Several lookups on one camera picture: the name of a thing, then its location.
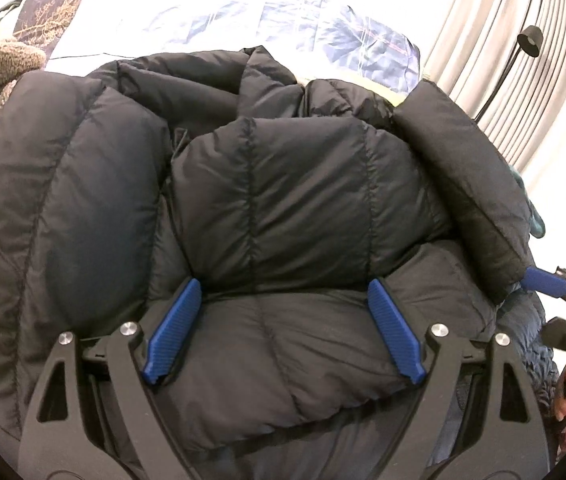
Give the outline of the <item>black floor lamp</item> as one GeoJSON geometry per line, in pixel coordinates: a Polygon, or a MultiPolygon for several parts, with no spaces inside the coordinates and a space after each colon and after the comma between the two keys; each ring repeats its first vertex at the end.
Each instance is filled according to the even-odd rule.
{"type": "Polygon", "coordinates": [[[497,79],[492,92],[490,92],[488,98],[473,118],[475,124],[478,124],[480,122],[480,120],[484,117],[485,113],[489,109],[489,106],[492,105],[492,102],[494,102],[494,99],[496,98],[498,92],[510,75],[511,70],[513,70],[514,64],[518,60],[520,54],[524,53],[529,58],[538,58],[543,43],[544,33],[536,25],[527,26],[522,30],[522,32],[518,33],[518,36],[516,36],[515,46],[513,47],[513,50],[508,58],[506,67],[504,67],[504,70],[501,72],[499,78],[497,79]]]}

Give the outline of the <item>dark patterned bed sheet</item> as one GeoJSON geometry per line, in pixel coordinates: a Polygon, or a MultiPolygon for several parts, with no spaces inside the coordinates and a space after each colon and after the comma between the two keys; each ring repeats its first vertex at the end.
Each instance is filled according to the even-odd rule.
{"type": "Polygon", "coordinates": [[[24,0],[14,26],[14,38],[51,58],[81,3],[82,0],[24,0]]]}

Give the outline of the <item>blue plaid quilt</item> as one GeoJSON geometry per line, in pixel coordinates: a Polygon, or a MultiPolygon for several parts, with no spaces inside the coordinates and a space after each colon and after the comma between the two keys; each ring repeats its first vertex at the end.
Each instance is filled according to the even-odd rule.
{"type": "Polygon", "coordinates": [[[263,47],[297,79],[343,79],[409,93],[420,51],[400,32],[334,0],[211,0],[192,13],[187,49],[263,47]]]}

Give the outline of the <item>black puffer jacket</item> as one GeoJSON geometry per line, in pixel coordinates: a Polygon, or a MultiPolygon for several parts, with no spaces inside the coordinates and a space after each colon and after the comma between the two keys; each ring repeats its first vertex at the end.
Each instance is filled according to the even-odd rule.
{"type": "Polygon", "coordinates": [[[0,455],[25,479],[467,479],[478,446],[542,477],[533,264],[509,165],[431,81],[391,104],[264,48],[33,70],[0,113],[0,455]],[[141,319],[187,278],[201,310],[147,385],[141,319]]]}

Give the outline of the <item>dark teal folded garment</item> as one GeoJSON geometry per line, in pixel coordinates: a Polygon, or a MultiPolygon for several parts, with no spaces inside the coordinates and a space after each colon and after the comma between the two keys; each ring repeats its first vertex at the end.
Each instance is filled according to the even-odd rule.
{"type": "Polygon", "coordinates": [[[547,233],[545,221],[541,217],[540,213],[538,212],[532,200],[530,199],[530,196],[527,194],[526,186],[521,174],[513,166],[510,166],[509,169],[512,174],[512,177],[518,184],[518,187],[523,192],[526,200],[526,204],[528,206],[528,210],[530,211],[530,235],[540,240],[547,233]]]}

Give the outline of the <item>grey pleated curtain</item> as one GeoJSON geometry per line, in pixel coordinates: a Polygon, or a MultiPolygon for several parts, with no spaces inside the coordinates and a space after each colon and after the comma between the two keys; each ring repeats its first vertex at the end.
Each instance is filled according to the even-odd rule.
{"type": "Polygon", "coordinates": [[[566,0],[451,0],[445,10],[433,47],[422,55],[422,73],[471,117],[495,87],[518,33],[530,25],[544,33],[538,58],[520,54],[478,123],[523,170],[566,100],[566,0]]]}

